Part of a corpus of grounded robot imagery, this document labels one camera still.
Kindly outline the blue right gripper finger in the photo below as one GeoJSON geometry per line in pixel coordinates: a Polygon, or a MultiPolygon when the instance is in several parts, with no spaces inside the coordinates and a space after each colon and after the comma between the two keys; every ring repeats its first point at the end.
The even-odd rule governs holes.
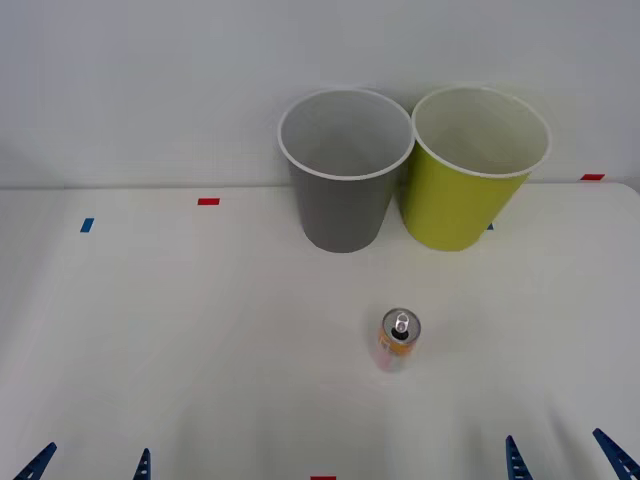
{"type": "Polygon", "coordinates": [[[526,480],[526,463],[511,435],[505,439],[506,468],[509,480],[526,480]]]}
{"type": "Polygon", "coordinates": [[[639,480],[640,466],[617,443],[601,429],[596,428],[593,436],[604,452],[619,480],[639,480]]]}

